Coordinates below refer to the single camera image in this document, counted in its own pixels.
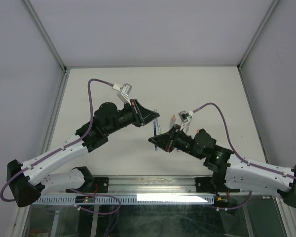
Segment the white pen clear cap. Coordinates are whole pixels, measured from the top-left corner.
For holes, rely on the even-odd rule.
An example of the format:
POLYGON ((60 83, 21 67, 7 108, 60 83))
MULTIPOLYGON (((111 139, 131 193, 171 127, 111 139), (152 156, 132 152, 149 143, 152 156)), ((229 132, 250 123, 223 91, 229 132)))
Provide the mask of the white pen clear cap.
POLYGON ((155 123, 156 123, 156 129, 157 129, 158 135, 160 135, 162 133, 162 130, 161 130, 158 118, 155 119, 155 123))

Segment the orange tip clear marker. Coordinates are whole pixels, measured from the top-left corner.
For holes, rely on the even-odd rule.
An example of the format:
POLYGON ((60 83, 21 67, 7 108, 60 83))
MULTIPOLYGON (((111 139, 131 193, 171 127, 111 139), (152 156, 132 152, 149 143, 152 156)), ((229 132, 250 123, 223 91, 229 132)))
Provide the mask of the orange tip clear marker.
POLYGON ((173 115, 170 119, 169 129, 171 129, 176 124, 176 116, 173 115))

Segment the blue pen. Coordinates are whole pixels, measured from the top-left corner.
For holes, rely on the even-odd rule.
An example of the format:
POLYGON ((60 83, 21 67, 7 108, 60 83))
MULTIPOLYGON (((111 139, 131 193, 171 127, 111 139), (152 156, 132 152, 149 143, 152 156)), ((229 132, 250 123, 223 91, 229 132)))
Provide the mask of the blue pen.
MULTIPOLYGON (((156 125, 156 119, 154 119, 153 121, 153 135, 156 136, 157 135, 157 125, 156 125)), ((154 150, 157 151, 158 147, 156 145, 154 145, 154 150)))

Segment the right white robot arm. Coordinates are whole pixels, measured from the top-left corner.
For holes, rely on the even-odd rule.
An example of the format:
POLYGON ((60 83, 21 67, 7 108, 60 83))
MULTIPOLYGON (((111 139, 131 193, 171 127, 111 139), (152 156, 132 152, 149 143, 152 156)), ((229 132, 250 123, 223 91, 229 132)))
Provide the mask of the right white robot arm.
POLYGON ((217 145, 205 129, 191 137, 177 124, 148 141, 167 153, 179 149, 203 159, 203 165, 213 173, 211 187, 216 191, 226 188, 257 192, 280 198, 286 205, 296 208, 296 165, 282 167, 239 158, 235 151, 217 145))

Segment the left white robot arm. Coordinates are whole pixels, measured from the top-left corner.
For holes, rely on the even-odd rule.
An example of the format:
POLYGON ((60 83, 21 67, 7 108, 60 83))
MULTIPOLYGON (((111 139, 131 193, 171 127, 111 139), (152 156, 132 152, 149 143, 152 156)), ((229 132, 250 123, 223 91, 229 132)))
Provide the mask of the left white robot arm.
POLYGON ((73 160, 88 154, 108 142, 108 136, 129 125, 142 127, 155 118, 158 112, 143 107, 131 99, 119 110, 112 102, 103 103, 90 122, 84 124, 67 141, 36 158, 7 165, 7 183, 18 207, 37 201, 43 193, 61 189, 78 189, 83 192, 93 188, 93 176, 87 167, 77 167, 71 172, 53 172, 73 160))

